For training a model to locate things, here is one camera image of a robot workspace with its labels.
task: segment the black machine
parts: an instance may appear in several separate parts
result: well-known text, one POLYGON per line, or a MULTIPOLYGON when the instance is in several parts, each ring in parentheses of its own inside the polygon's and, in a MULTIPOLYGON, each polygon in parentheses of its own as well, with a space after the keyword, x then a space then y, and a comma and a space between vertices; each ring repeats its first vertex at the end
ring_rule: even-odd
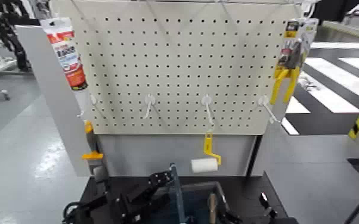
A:
MULTIPOLYGON (((182 199, 180 199, 182 198, 182 193, 174 164, 170 166, 169 170, 150 175, 147 181, 128 188, 118 196, 113 196, 108 176, 96 175, 95 181, 103 185, 104 194, 88 203, 69 203, 63 211, 63 224, 93 224, 91 212, 105 205, 109 207, 113 223, 143 223, 143 221, 150 218, 151 214, 164 208, 170 202, 171 199, 168 194, 155 195, 159 188, 169 184, 173 184, 176 187, 177 208, 180 214, 179 219, 181 219, 181 210, 183 212, 184 205, 182 199)), ((242 220, 229 210, 218 210, 217 212, 218 219, 223 224, 242 223, 242 220)), ((197 224, 197 219, 188 217, 184 223, 197 224)))
MULTIPOLYGON (((169 196, 168 192, 155 194, 159 188, 164 188, 169 185, 175 187, 179 223, 205 224, 205 222, 198 220, 195 216, 188 214, 188 216, 185 217, 184 202, 182 200, 183 190, 181 190, 174 164, 170 165, 169 170, 154 173, 144 181, 123 190, 123 192, 112 191, 112 183, 105 170, 97 171, 94 175, 94 180, 98 185, 98 193, 102 194, 98 194, 99 196, 87 203, 79 201, 69 203, 63 211, 63 224, 94 224, 92 212, 102 206, 108 207, 107 212, 111 217, 111 223, 150 223, 149 221, 153 218, 153 215, 166 209, 171 199, 173 199, 169 196)), ((270 218, 270 224, 297 224, 294 218, 277 218, 277 212, 270 206, 266 195, 262 193, 256 197, 258 196, 261 205, 265 209, 262 215, 270 218)), ((240 216, 234 214, 228 207, 218 206, 216 213, 217 220, 219 221, 217 223, 244 223, 240 216)))
POLYGON ((9 51, 14 51, 17 67, 21 71, 29 71, 30 67, 13 25, 25 18, 29 18, 29 15, 21 0, 0 0, 0 40, 9 51))

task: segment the caulk tube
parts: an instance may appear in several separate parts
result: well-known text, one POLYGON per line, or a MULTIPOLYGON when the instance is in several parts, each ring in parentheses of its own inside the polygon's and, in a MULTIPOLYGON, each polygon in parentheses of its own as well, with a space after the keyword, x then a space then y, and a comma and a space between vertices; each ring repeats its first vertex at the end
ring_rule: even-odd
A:
POLYGON ((73 41, 74 30, 71 20, 68 17, 51 18, 41 20, 41 25, 63 68, 67 81, 74 91, 82 115, 86 109, 86 104, 89 102, 89 92, 81 56, 73 41))

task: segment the white pegboard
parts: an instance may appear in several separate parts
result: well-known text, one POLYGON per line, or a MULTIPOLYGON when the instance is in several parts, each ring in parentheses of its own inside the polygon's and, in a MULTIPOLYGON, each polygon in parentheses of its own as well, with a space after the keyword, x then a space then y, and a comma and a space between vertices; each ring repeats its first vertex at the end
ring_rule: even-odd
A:
POLYGON ((69 16, 91 93, 96 133, 257 135, 291 4, 58 1, 69 16), (156 98, 143 119, 145 96, 156 98))

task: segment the cable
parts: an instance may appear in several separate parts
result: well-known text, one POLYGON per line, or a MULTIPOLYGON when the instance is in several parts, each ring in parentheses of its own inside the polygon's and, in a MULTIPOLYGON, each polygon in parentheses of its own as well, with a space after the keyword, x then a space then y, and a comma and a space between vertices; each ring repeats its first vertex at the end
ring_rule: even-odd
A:
POLYGON ((71 207, 73 207, 73 206, 80 206, 82 203, 81 202, 79 202, 79 201, 73 201, 73 202, 71 202, 71 203, 68 203, 68 205, 64 208, 64 210, 63 210, 63 218, 64 218, 64 220, 66 219, 66 217, 67 217, 67 212, 68 212, 68 209, 69 208, 71 208, 71 207))

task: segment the yellow roller handle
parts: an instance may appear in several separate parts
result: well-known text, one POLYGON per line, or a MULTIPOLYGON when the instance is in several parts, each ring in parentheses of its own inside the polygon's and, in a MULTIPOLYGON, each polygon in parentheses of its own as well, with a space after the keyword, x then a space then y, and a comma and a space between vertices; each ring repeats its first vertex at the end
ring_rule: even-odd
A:
POLYGON ((285 92, 285 96, 284 96, 285 103, 289 102, 289 100, 291 99, 293 90, 295 89, 296 84, 298 82, 298 77, 299 77, 299 67, 291 70, 291 83, 289 84, 287 92, 285 92))
POLYGON ((203 146, 203 152, 204 152, 206 155, 215 157, 215 158, 217 159, 217 164, 218 164, 218 165, 221 165, 221 156, 212 153, 212 134, 211 134, 211 133, 207 133, 207 134, 205 135, 205 144, 204 144, 204 146, 203 146))
POLYGON ((289 69, 284 69, 279 76, 276 78, 276 82, 273 86, 273 93, 271 94, 270 104, 275 104, 277 100, 278 90, 280 89, 281 82, 287 76, 289 69))

